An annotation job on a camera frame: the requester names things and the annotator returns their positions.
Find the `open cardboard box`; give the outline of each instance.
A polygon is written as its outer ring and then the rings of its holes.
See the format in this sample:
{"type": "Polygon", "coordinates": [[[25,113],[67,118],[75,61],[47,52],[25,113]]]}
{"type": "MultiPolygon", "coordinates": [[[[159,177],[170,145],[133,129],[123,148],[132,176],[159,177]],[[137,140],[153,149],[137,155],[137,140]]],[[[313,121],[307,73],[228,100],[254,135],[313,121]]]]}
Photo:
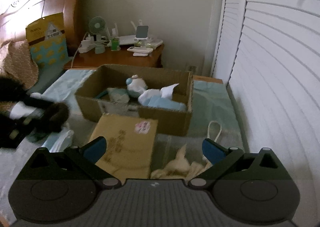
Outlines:
{"type": "Polygon", "coordinates": [[[76,100],[86,119],[98,122],[103,113],[141,117],[158,120],[158,133],[176,136],[187,134],[192,115],[192,73],[163,68],[137,67],[130,65],[102,65],[90,75],[76,91],[76,100]],[[108,95],[95,99],[108,87],[126,88],[126,79],[137,74],[146,82],[148,89],[160,89],[175,83],[172,100],[187,106],[186,112],[150,108],[132,100],[128,105],[110,102],[108,95]]]}

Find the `blue pom-pom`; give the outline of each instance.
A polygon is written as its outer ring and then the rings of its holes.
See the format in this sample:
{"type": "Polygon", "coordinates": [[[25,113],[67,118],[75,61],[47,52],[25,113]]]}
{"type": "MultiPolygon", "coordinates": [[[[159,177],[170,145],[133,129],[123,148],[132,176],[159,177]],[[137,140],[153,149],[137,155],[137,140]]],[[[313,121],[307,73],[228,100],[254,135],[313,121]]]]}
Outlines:
{"type": "Polygon", "coordinates": [[[132,83],[132,78],[128,78],[128,79],[125,81],[125,83],[126,83],[127,85],[130,85],[130,84],[132,83]]]}

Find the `table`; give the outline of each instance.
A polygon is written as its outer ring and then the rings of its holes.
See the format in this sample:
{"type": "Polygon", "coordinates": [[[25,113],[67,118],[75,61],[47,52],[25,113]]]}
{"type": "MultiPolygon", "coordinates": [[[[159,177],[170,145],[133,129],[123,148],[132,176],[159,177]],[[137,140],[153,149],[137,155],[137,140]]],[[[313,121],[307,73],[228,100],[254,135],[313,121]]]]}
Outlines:
{"type": "Polygon", "coordinates": [[[104,53],[95,54],[94,49],[87,53],[78,53],[73,61],[71,68],[71,61],[66,63],[64,70],[68,69],[97,69],[104,64],[118,64],[118,65],[135,65],[147,67],[162,67],[161,53],[164,45],[157,47],[147,57],[134,57],[133,52],[127,51],[131,45],[121,46],[119,51],[111,51],[106,47],[104,53]]]}

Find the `white logo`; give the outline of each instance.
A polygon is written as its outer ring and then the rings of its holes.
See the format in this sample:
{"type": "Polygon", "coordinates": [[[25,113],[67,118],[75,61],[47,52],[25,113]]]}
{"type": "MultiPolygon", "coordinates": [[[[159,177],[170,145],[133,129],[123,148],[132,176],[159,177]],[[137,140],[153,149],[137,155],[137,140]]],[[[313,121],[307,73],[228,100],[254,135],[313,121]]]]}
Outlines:
{"type": "Polygon", "coordinates": [[[158,182],[154,182],[151,184],[151,186],[153,186],[153,187],[157,187],[158,185],[160,185],[158,182]]]}

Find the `small fan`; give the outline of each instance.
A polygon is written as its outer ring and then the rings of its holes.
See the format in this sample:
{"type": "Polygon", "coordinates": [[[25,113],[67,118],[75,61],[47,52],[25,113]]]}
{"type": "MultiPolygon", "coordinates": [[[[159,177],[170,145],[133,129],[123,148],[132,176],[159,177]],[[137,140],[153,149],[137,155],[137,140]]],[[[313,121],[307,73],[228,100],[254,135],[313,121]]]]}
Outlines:
{"type": "Polygon", "coordinates": [[[104,42],[101,40],[101,32],[106,28],[106,22],[101,17],[94,17],[89,21],[89,30],[96,35],[96,49],[95,53],[100,54],[105,51],[104,42]]]}

